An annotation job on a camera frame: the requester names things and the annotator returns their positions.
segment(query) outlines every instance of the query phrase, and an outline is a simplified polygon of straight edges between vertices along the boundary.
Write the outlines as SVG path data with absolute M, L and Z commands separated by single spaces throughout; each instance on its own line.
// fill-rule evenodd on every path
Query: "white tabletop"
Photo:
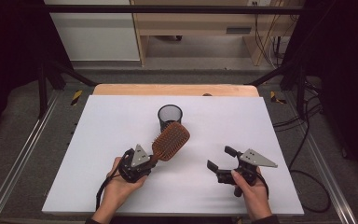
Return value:
M 159 161 L 144 186 L 117 210 L 123 216 L 237 216 L 246 209 L 234 187 L 217 183 L 207 160 L 234 169 L 231 146 L 251 148 L 278 164 L 261 167 L 276 215 L 303 215 L 292 178 L 261 97 L 91 95 L 42 211 L 85 215 L 95 211 L 95 196 L 115 157 L 140 144 L 152 154 L 163 105 L 183 110 L 191 137 L 170 160 Z

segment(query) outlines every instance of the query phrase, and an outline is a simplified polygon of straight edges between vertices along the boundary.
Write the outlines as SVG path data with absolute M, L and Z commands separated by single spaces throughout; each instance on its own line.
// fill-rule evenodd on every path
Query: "black mesh cup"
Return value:
M 158 111 L 158 120 L 160 130 L 163 131 L 170 123 L 176 121 L 181 123 L 182 110 L 177 105 L 165 105 Z

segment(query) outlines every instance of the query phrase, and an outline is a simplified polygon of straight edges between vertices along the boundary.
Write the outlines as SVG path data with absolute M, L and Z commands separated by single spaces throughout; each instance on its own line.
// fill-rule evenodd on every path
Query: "black sleeve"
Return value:
M 279 224 L 279 220 L 277 216 L 270 216 L 258 219 L 252 222 L 252 224 Z
M 87 218 L 85 224 L 101 224 L 101 223 L 99 223 L 99 222 L 97 222 L 97 221 L 94 221 L 94 220 L 92 220 L 91 218 Z

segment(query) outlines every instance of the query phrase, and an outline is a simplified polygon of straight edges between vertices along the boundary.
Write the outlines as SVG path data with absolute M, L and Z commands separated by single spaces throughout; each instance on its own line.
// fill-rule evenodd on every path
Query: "wall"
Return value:
M 129 5 L 127 0 L 45 0 L 47 5 Z M 131 14 L 51 13 L 71 61 L 139 61 Z

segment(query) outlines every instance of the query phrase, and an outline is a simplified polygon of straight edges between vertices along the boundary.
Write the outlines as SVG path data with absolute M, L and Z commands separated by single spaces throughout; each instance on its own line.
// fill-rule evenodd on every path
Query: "hand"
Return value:
M 116 157 L 112 170 L 107 174 L 110 176 L 116 169 L 121 157 Z M 106 186 L 103 193 L 101 206 L 92 216 L 92 219 L 100 223 L 109 223 L 116 210 L 126 202 L 127 198 L 140 188 L 146 181 L 147 176 L 143 176 L 136 183 L 128 183 L 120 175 L 114 177 Z
M 246 180 L 236 171 L 231 171 L 237 186 L 243 191 L 243 199 L 245 200 L 246 209 L 248 210 L 249 218 L 252 221 L 264 217 L 272 216 L 269 208 L 269 199 L 266 192 L 266 187 L 263 182 L 257 178 L 255 185 L 250 186 Z

